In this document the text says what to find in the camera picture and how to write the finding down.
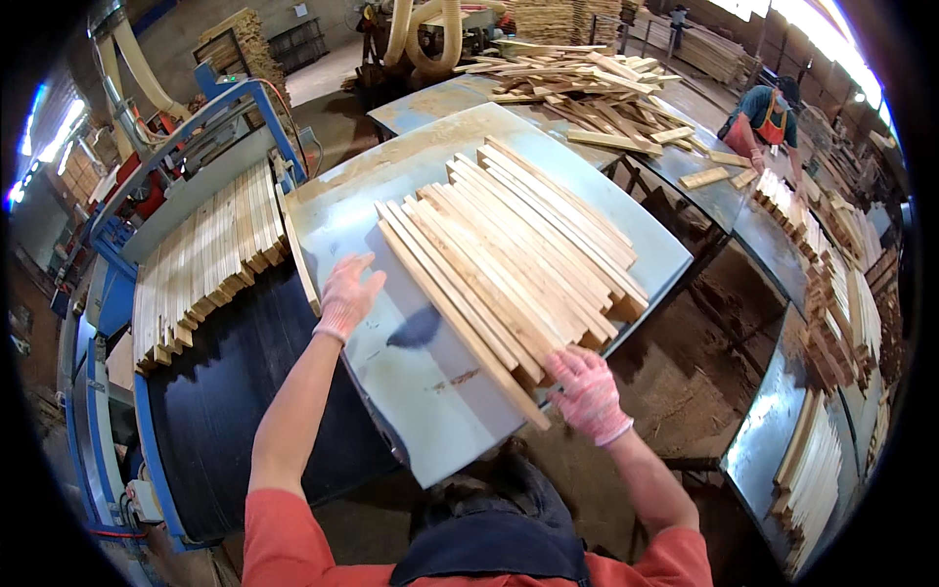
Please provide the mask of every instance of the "conveyor belt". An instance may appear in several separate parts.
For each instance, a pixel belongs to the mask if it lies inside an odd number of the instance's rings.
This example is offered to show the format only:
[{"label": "conveyor belt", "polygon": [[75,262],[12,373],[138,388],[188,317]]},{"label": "conveyor belt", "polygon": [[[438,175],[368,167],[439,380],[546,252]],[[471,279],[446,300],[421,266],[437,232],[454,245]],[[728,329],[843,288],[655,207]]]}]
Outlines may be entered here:
[{"label": "conveyor belt", "polygon": [[[162,465],[193,540],[242,528],[254,432],[315,324],[287,259],[212,312],[172,365],[151,372]],[[330,501],[396,466],[340,364],[302,479],[308,500]]]}]

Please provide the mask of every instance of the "warehouse floor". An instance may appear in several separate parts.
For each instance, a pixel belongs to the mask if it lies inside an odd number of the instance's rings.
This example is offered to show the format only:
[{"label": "warehouse floor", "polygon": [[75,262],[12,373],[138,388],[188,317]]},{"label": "warehouse floor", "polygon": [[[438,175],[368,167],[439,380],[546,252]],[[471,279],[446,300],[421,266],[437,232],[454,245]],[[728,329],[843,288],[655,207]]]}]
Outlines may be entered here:
[{"label": "warehouse floor", "polygon": [[[321,172],[377,143],[374,127],[353,95],[333,88],[346,77],[350,56],[355,56],[353,67],[358,62],[359,46],[350,47],[355,51],[337,50],[288,79],[298,126],[311,126],[323,145]],[[627,53],[632,52],[638,50],[627,48]],[[693,85],[670,85],[662,98],[716,131],[736,98],[700,80]],[[317,95],[319,91],[328,93]],[[643,176],[651,188],[660,184],[651,174]],[[615,180],[624,186],[627,179],[621,167]],[[666,197],[655,201],[639,193],[633,196],[694,252],[707,221],[693,208],[680,205],[676,193],[665,191]],[[636,418],[637,431],[661,456],[719,455],[760,381],[739,354],[725,350],[726,337],[698,303],[710,304],[738,332],[779,316],[784,309],[775,290],[734,244],[692,288],[694,297],[688,292],[679,295],[608,360],[624,410]],[[763,364],[768,363],[779,328],[777,320],[766,328],[766,334],[747,342]],[[529,427],[521,432],[531,459],[571,504],[577,531],[589,548],[602,547],[621,560],[635,561],[645,542],[633,534],[635,513],[610,459],[568,429],[556,411],[551,411],[551,418],[554,425],[547,432]],[[719,479],[703,480],[711,483],[683,478],[701,512],[715,584],[782,584],[762,539],[730,489]],[[410,475],[400,471],[317,508],[316,519],[330,540],[336,562],[392,564],[399,560],[408,548],[409,511],[418,493]],[[242,545],[243,535],[223,544],[223,558],[230,558],[239,571]],[[193,574],[182,575],[193,577],[190,584],[196,584]]]}]

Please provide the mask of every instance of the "orange shirt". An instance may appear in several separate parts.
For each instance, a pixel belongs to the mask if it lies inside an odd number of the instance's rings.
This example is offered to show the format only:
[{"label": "orange shirt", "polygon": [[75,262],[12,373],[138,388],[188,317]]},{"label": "orange shirt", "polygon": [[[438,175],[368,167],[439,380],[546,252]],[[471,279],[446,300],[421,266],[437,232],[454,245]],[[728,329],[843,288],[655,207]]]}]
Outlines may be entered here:
[{"label": "orange shirt", "polygon": [[[246,587],[277,585],[385,586],[393,564],[337,566],[326,535],[310,506],[281,489],[259,489],[245,502],[244,574]],[[709,587],[711,567],[704,537],[687,528],[659,533],[639,562],[629,566],[587,553],[594,587]],[[413,587],[575,587],[566,579],[532,579],[527,575],[417,579]]]}]

